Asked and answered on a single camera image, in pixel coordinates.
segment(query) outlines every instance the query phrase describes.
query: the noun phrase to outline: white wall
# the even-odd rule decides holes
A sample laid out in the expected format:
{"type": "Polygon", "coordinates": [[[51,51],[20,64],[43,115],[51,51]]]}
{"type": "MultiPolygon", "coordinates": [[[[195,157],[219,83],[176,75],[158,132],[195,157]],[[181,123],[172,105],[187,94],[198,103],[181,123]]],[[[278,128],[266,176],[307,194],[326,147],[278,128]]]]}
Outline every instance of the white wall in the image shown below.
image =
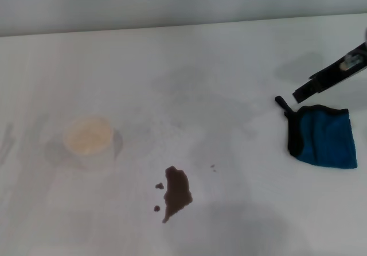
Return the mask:
{"type": "Polygon", "coordinates": [[[0,36],[367,11],[367,0],[0,0],[0,36]]]}

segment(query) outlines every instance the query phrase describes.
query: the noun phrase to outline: black tool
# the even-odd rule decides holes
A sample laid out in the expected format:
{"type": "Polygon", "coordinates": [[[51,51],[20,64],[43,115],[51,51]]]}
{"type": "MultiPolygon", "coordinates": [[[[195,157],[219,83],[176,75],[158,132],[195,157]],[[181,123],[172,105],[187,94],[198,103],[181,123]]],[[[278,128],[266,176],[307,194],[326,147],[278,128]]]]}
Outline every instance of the black tool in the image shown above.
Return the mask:
{"type": "Polygon", "coordinates": [[[310,81],[298,88],[293,96],[300,103],[315,93],[323,92],[365,68],[367,68],[367,46],[366,43],[363,43],[334,64],[313,74],[309,78],[310,81]]]}

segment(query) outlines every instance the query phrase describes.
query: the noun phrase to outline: clear plastic cup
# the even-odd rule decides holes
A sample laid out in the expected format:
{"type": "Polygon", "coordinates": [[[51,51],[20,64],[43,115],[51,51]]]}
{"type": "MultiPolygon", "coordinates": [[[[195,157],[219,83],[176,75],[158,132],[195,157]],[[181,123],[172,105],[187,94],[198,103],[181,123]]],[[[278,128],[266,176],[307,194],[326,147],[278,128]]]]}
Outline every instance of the clear plastic cup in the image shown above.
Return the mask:
{"type": "Polygon", "coordinates": [[[78,119],[64,130],[64,146],[80,160],[85,169],[114,166],[114,128],[103,117],[78,119]]]}

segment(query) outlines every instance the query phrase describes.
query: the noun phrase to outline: blue towel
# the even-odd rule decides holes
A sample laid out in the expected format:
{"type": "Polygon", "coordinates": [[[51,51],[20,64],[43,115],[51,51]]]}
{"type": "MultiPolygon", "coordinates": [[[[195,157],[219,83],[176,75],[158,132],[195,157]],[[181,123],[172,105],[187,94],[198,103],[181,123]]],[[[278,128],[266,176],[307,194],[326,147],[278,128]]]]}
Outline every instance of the blue towel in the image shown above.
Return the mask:
{"type": "Polygon", "coordinates": [[[288,118],[288,150],[300,161],[322,167],[357,167],[356,147],[347,109],[321,105],[292,111],[283,98],[276,102],[288,118]]]}

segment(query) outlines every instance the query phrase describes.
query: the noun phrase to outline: spill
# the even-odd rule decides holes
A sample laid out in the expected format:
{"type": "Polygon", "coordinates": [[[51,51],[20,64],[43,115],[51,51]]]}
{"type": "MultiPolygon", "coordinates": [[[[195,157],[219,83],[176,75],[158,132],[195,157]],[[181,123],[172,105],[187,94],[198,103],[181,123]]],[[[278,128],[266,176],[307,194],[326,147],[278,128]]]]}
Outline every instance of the spill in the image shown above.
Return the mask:
{"type": "Polygon", "coordinates": [[[166,178],[167,192],[164,195],[166,215],[162,223],[166,223],[170,217],[193,201],[188,177],[182,170],[171,166],[166,169],[166,178]]]}
{"type": "Polygon", "coordinates": [[[155,187],[156,187],[156,189],[164,189],[165,188],[162,183],[156,184],[155,187]]]}

